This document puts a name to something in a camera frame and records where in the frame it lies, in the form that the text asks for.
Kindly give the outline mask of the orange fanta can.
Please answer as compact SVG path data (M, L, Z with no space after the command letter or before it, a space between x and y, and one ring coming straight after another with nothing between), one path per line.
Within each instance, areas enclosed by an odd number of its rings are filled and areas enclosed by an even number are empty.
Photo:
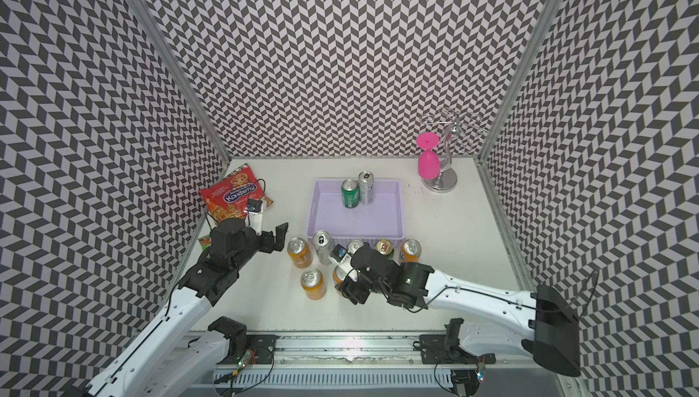
M336 288L340 286L340 284L345 280L347 277L347 271L345 271L342 267L336 266L333 270L332 274L333 280L334 280L334 285Z
M307 297L313 301L322 299L327 293L327 286L319 269L304 271L300 277L300 285Z
M400 248L399 259L404 262L419 262L422 256L422 245L415 239L407 239Z

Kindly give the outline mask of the silver tall can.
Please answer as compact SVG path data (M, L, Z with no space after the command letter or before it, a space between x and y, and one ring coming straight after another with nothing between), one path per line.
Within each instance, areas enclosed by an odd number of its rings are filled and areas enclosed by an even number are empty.
M331 265L331 252L334 249L334 242L327 231L317 231L313 238L314 249L323 265Z

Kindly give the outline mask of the green gold-top can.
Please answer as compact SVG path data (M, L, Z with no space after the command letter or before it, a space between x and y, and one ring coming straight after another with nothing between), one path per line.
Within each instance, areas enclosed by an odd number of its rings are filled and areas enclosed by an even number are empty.
M380 239L374 246L375 250L386 259L392 260L394 256L394 245L388 239Z

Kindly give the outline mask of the orange Fanta can back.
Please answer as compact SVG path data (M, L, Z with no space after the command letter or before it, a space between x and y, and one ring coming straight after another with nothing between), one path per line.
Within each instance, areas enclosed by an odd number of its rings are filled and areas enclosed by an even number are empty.
M333 280L334 280L334 285L336 288L340 286L340 284L345 280L347 277L347 271L345 271L342 267L336 266L333 270L332 274Z

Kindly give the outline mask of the lilac plastic basket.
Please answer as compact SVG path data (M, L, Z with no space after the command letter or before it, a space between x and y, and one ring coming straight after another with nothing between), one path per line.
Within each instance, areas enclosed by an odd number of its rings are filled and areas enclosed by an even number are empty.
M354 209L343 206L340 186L342 179L318 179L313 185L307 219L306 237L313 239L317 231L327 231L336 243L343 245L361 240L371 245L380 239L397 244L407 238L399 180L377 179L373 185L374 199Z

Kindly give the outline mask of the white patterned can back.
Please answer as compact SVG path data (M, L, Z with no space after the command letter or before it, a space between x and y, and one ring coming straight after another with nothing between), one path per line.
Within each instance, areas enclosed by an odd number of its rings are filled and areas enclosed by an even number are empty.
M371 171L362 171L358 176L358 184L360 188L360 202L362 204L371 204L374 199L374 175Z

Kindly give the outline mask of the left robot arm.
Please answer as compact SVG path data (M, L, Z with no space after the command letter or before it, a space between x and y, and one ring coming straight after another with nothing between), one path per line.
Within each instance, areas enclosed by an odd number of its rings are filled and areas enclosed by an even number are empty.
M214 321L206 333L176 360L169 360L183 337L240 278L256 253L283 251L287 223L257 233L242 219L223 220L202 251L173 288L166 305L150 324L102 373L83 387L70 386L65 396L178 396L206 371L249 351L247 327L227 317Z

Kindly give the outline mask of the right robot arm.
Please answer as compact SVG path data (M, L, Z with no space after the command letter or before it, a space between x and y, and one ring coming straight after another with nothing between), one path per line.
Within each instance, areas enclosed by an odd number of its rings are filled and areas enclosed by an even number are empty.
M338 245L329 258L345 271L339 290L353 304L377 293L410 313L458 311L495 326L493 332L469 331L463 320L452 320L445 335L447 353L529 355L553 373L578 377L582 372L580 316L553 287L499 290L419 262L398 264L368 245L354 253Z

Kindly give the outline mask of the green snack bag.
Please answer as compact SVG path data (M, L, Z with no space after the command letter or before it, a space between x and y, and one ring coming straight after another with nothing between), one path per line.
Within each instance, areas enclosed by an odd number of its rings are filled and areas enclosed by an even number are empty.
M200 243L200 247L203 251L205 251L209 246L211 246L211 238L209 236L205 236L202 238L198 239L198 242Z

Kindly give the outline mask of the red candy bag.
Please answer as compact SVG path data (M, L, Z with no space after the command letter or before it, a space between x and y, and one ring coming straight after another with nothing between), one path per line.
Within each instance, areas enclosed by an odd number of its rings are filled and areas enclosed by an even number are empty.
M264 180L258 179L247 163L238 166L220 182L201 189L200 195L216 222L245 218L248 202L252 200L262 200L267 207L273 204L267 196Z

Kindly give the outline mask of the green can back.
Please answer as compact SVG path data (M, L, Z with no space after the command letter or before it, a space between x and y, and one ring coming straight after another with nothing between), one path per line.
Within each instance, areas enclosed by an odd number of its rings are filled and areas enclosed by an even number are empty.
M354 209L360 204L360 188L356 180L345 180L340 191L342 204L345 208Z

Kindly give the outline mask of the pink wine glass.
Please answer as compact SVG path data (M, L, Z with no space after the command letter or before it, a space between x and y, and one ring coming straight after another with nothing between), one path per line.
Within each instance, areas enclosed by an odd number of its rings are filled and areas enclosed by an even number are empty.
M433 132L424 132L417 137L416 143L422 149L418 158L419 175L424 180L437 178L441 173L441 161L434 150L440 143L440 137Z

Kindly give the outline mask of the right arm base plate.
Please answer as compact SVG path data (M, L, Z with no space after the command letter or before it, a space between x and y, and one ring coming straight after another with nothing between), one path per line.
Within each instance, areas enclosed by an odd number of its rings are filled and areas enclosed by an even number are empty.
M464 351L458 344L447 346L445 339L444 334L421 334L412 346L422 358L422 363L427 365L491 365L496 363L496 356L492 353L475 356Z

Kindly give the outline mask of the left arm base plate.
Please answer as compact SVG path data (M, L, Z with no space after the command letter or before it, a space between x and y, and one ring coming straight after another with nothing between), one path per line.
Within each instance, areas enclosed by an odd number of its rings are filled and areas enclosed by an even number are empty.
M243 358L245 352L252 355L250 362L256 365L271 365L277 348L278 335L272 333L253 333L226 337L221 333L211 333L200 337L198 342L204 342L211 337L212 342L206 342L203 349L214 364L236 364Z

